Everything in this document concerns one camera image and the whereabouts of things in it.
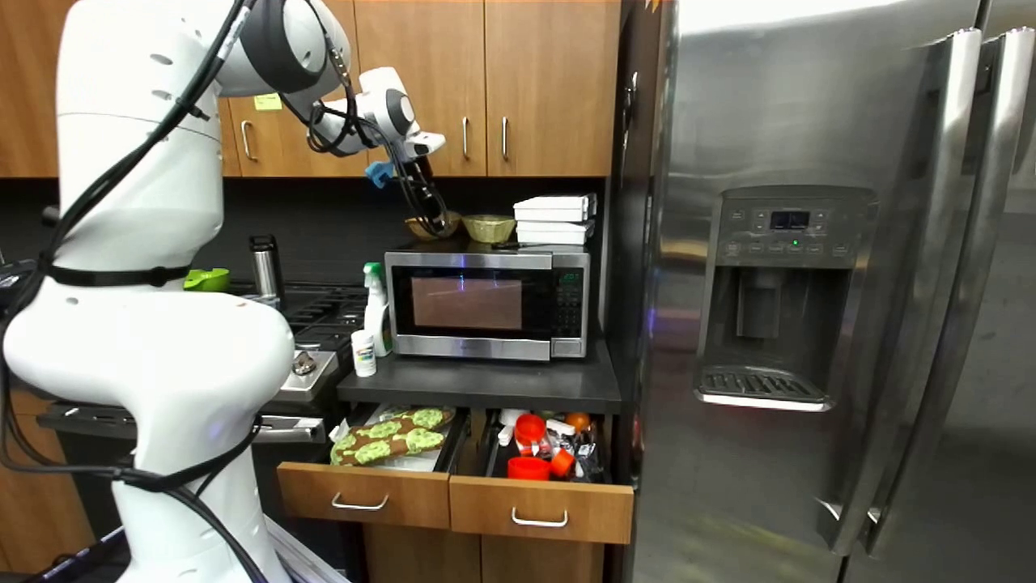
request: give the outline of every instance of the wall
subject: wall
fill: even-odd
[[[510,210],[534,192],[599,192],[604,180],[442,180],[458,210]],[[274,233],[285,261],[285,284],[351,284],[359,269],[393,245],[404,245],[401,218],[408,208],[396,188],[376,192],[370,180],[228,180],[224,233],[199,252],[195,267],[230,267],[252,277],[252,233]],[[55,180],[0,180],[0,252],[35,257],[47,245],[42,208],[55,202]]]

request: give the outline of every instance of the refrigerator handle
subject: refrigerator handle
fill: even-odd
[[[1024,139],[1024,118],[1028,118],[1028,95],[1031,95],[1031,71],[1036,51],[1033,28],[1015,28],[988,42],[997,58],[995,74],[995,118],[991,132],[980,153],[977,168],[977,202],[969,218],[962,267],[952,284],[950,316],[939,337],[935,364],[928,373],[928,393],[921,406],[912,438],[908,444],[902,465],[894,478],[890,494],[882,502],[882,521],[871,529],[867,548],[882,548],[888,532],[896,529],[901,508],[910,494],[918,494],[918,478],[927,472],[932,460],[932,448],[942,434],[942,420],[950,414],[956,385],[964,369],[969,339],[974,333],[980,296],[991,274],[997,230],[1003,218],[1007,183],[1015,175],[1015,157]]]
[[[845,499],[818,499],[818,532],[836,553],[847,553],[859,534],[882,518],[873,494],[896,452],[901,418],[910,396],[927,390],[928,364],[935,357],[939,331],[945,320],[956,257],[962,248],[962,175],[973,126],[973,99],[980,55],[980,33],[962,28],[935,44],[945,51],[942,64],[942,106],[932,146],[932,183],[921,223],[918,267],[910,272],[902,325],[894,333],[894,349],[864,438],[864,457],[855,465]]]

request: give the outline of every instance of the countertop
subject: countertop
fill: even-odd
[[[473,364],[473,360],[380,360],[370,380],[347,374],[345,403],[625,411],[610,346],[599,339],[585,364]]]

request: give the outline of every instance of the dispenser control panel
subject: dispenser control panel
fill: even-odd
[[[860,188],[724,192],[714,237],[716,261],[853,269],[867,245],[871,202]]]

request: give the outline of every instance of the cabinet handle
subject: cabinet handle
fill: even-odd
[[[332,508],[345,508],[345,512],[383,512],[388,506],[388,494],[383,494],[383,502],[376,506],[351,506],[345,502],[345,493],[334,493]]]
[[[461,156],[463,162],[469,162],[469,153],[468,153],[468,132],[469,132],[473,121],[469,118],[461,118]]]
[[[249,141],[249,130],[252,130],[252,123],[240,121],[237,123],[237,141],[240,141],[240,148],[247,153],[249,162],[259,162],[259,156],[252,153],[252,141]]]
[[[498,121],[498,156],[510,162],[510,118]]]
[[[518,506],[511,506],[511,521],[520,525],[520,529],[561,532],[561,529],[571,525],[571,508],[563,508],[558,521],[545,521],[545,518],[520,518]]]

